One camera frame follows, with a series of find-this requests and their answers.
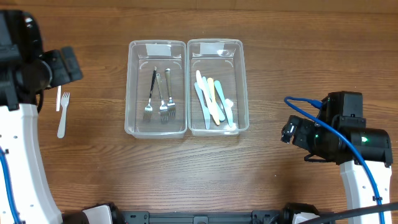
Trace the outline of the yellow plastic knife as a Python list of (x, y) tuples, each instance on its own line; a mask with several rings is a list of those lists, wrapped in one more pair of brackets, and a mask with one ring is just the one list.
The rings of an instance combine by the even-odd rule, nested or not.
[(214, 79), (208, 78), (207, 79), (209, 91), (210, 91), (210, 99), (211, 99), (211, 108), (212, 108), (212, 117), (215, 121), (217, 126), (220, 125), (220, 119), (218, 114), (218, 109), (216, 107), (216, 98), (215, 98), (215, 86), (214, 86)]

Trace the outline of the light blue plastic knife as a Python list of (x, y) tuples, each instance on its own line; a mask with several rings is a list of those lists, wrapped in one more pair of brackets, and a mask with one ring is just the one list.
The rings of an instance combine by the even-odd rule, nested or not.
[(194, 83), (195, 91), (198, 95), (198, 99), (201, 104), (202, 112), (203, 112), (203, 117), (205, 120), (205, 129), (210, 128), (210, 112), (205, 104), (204, 96), (203, 96), (203, 90), (198, 86), (198, 83)]

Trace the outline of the pale blue plastic knife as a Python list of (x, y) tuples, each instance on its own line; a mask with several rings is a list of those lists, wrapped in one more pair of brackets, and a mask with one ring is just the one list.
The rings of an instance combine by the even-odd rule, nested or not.
[(232, 128), (233, 127), (233, 112), (232, 112), (232, 109), (230, 106), (230, 100), (225, 98), (220, 81), (216, 80), (214, 82), (214, 86), (215, 86), (216, 91), (219, 95), (219, 98), (223, 104), (223, 108), (224, 108), (224, 111), (226, 113), (226, 117), (228, 120), (228, 125), (230, 128)]

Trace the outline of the white plastic utensil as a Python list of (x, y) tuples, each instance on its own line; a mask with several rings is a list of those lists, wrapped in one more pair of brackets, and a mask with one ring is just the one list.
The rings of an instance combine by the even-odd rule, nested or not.
[(207, 107), (208, 107), (208, 110), (209, 110), (209, 112), (210, 112), (211, 115), (214, 115), (215, 111), (214, 111), (214, 108), (213, 108), (213, 104), (212, 104), (212, 102), (211, 102), (211, 100), (210, 100), (208, 91), (207, 91), (206, 88), (205, 88), (205, 84), (204, 84), (204, 82), (203, 82), (203, 80), (202, 80), (202, 76), (201, 76), (201, 73), (200, 73), (199, 70), (196, 71), (196, 79), (197, 79), (197, 84), (198, 84), (198, 86), (199, 86), (200, 89), (203, 91), (203, 94), (204, 94), (204, 97), (205, 97), (205, 101), (206, 101), (206, 105), (207, 105)]

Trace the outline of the black handled metal fork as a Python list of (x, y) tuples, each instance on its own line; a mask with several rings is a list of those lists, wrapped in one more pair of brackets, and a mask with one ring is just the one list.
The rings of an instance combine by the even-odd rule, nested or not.
[(151, 106), (151, 99), (152, 99), (152, 93), (153, 93), (154, 83), (155, 83), (155, 79), (156, 79), (156, 73), (157, 73), (157, 67), (154, 67), (153, 72), (152, 72), (152, 80), (151, 80), (151, 85), (150, 85), (148, 104), (144, 108), (144, 115), (143, 115), (144, 121), (150, 121), (151, 116), (152, 116), (153, 109)]

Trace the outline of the metal utensil handle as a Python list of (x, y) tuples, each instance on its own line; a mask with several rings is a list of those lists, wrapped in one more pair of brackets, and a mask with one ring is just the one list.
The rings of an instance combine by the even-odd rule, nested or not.
[(160, 113), (160, 118), (162, 123), (167, 123), (169, 120), (169, 111), (168, 111), (168, 106), (165, 102), (164, 99), (164, 94), (163, 94), (163, 89), (162, 89), (162, 79), (159, 73), (155, 75), (158, 89), (159, 89), (159, 96), (160, 96), (160, 108), (159, 108), (159, 113)]

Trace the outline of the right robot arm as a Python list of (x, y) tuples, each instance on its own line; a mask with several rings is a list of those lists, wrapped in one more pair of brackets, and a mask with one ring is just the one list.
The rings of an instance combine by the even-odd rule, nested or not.
[(306, 161), (339, 166), (348, 207), (328, 215), (299, 212), (292, 216), (293, 223), (342, 219), (349, 223), (391, 223), (397, 204), (389, 199), (393, 162), (389, 135), (382, 129), (366, 128), (362, 118), (342, 117), (335, 125), (337, 130), (321, 121), (291, 116), (282, 128), (281, 140), (307, 150)]

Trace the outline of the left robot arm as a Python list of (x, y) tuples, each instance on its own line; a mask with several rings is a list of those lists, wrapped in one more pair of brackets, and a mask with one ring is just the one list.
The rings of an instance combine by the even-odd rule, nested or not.
[(63, 214), (52, 197), (38, 140), (36, 96), (80, 80), (70, 47), (43, 52), (1, 47), (1, 223), (112, 223), (111, 207)]

